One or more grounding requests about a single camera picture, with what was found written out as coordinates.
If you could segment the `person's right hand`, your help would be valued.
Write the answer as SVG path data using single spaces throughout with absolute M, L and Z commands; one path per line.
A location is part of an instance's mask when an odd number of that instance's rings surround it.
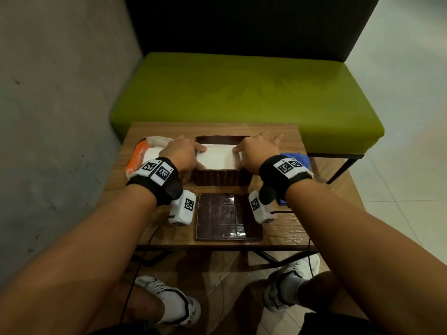
M 235 153 L 242 152 L 243 160 L 240 167 L 253 175 L 258 175 L 260 167 L 267 159 L 280 154 L 279 147 L 272 141 L 265 133 L 244 138 L 233 148 Z

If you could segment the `blue cloth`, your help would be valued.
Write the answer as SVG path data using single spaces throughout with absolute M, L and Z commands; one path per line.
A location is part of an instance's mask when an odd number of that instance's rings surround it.
M 274 167 L 288 180 L 292 180 L 297 175 L 307 174 L 313 177 L 310 170 L 309 157 L 301 153 L 282 153 L 283 159 L 276 162 Z

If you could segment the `person's left white shoe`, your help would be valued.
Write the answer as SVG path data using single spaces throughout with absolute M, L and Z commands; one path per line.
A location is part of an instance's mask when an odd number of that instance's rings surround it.
M 156 324 L 191 327 L 199 321 L 200 303 L 178 288 L 168 286 L 153 276 L 139 276 L 135 283 L 163 302 L 164 313 L 162 317 L 156 317 Z

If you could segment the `person's left forearm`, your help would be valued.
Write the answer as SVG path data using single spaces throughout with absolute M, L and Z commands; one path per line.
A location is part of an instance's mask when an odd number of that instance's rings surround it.
M 0 335 L 82 335 L 124 273 L 157 207 L 143 186 L 117 197 L 26 265 L 0 294 Z

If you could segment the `person's right forearm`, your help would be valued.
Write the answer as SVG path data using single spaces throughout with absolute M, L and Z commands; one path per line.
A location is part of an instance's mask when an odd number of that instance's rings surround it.
M 385 333 L 447 335 L 447 265 L 314 180 L 286 201 L 328 267 Z

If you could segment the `person's leg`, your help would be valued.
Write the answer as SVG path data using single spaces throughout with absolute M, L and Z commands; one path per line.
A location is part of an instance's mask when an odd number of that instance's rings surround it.
M 137 285 L 134 285 L 125 307 L 130 288 L 129 282 L 119 281 L 115 284 L 87 327 L 86 334 L 118 325 L 122 313 L 124 324 L 145 319 L 159 322 L 163 318 L 164 302 Z
M 301 283 L 296 298 L 303 307 L 317 313 L 332 312 L 368 319 L 332 271 L 321 272 Z

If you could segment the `wooden table with black frame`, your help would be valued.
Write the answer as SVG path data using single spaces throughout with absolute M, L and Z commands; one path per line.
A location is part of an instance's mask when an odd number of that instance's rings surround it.
M 178 134 L 187 137 L 210 135 L 251 136 L 265 132 L 269 137 L 282 134 L 282 152 L 306 153 L 298 126 L 295 124 L 247 124 L 247 123 L 179 123 L 179 122 L 134 122 L 125 135 L 119 156 L 115 162 L 109 180 L 104 188 L 98 205 L 109 202 L 126 184 L 125 167 L 137 143 L 145 137 L 164 136 L 174 138 Z M 292 261 L 316 253 L 309 243 L 309 236 L 286 206 L 272 203 L 273 210 L 280 210 L 274 222 L 262 225 L 261 241 L 198 241 L 196 240 L 197 206 L 194 209 L 193 222 L 189 226 L 171 226 L 166 218 L 169 208 L 158 208 L 148 222 L 148 227 L 136 251 L 163 251 L 152 259 L 143 259 L 144 255 L 133 255 L 132 260 L 146 266 L 153 266 L 177 250 L 205 251 L 252 251 L 268 262 L 266 268 L 277 268 Z

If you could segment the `person's white shoe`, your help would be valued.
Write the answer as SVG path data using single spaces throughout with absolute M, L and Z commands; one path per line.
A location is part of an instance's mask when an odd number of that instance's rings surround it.
M 319 273 L 321 260 L 313 254 L 294 261 L 269 276 L 263 303 L 267 310 L 278 313 L 294 305 L 303 306 L 298 300 L 298 289 Z
M 135 283 L 163 302 L 164 313 L 162 317 L 156 317 L 156 324 L 191 327 L 199 321 L 200 303 L 178 288 L 168 286 L 153 276 L 139 276 Z

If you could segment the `person's dark shorts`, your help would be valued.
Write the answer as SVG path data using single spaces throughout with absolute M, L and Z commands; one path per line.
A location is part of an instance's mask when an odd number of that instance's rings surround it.
M 137 321 L 115 325 L 87 335 L 161 335 L 154 323 Z M 306 313 L 297 335 L 384 335 L 371 321 L 337 313 Z

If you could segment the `brown wicker basket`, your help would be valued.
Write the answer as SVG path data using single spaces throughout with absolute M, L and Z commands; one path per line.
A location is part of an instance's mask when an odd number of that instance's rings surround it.
M 244 138 L 244 135 L 210 135 L 197 136 L 195 141 L 202 145 L 211 146 L 231 146 L 232 148 L 238 145 Z M 191 178 L 198 186 L 248 186 L 252 181 L 252 174 L 246 169 L 236 169 L 234 166 L 219 166 L 217 169 L 212 169 L 205 165 L 204 161 L 200 161 L 207 169 L 195 169 L 192 172 Z

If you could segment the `dark bench backrest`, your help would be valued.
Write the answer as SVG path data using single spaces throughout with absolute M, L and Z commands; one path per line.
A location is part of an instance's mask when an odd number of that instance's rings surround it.
M 379 0 L 124 0 L 150 52 L 345 62 Z

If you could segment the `white paper napkin stack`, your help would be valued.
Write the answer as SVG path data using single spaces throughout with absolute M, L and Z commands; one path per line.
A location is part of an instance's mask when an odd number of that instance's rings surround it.
M 197 160 L 207 170 L 237 170 L 243 160 L 242 152 L 235 153 L 236 145 L 203 144 L 207 150 L 197 152 Z

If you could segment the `dark brown tiled lid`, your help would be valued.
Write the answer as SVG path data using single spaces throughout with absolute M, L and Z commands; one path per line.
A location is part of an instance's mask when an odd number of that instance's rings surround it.
M 202 193 L 198 196 L 198 241 L 261 241 L 263 227 L 254 219 L 249 194 Z

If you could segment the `person's right white shoe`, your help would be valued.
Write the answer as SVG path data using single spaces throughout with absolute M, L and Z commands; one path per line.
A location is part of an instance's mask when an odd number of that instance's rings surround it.
M 278 313 L 294 305 L 303 306 L 298 300 L 298 289 L 319 273 L 321 260 L 313 254 L 294 261 L 269 276 L 263 303 L 267 310 Z

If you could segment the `green bench seat cushion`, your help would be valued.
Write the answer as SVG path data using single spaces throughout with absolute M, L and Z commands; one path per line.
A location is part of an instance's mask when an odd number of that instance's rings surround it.
M 384 127 L 338 61 L 151 52 L 110 114 L 124 139 L 133 122 L 296 124 L 305 149 L 364 155 Z

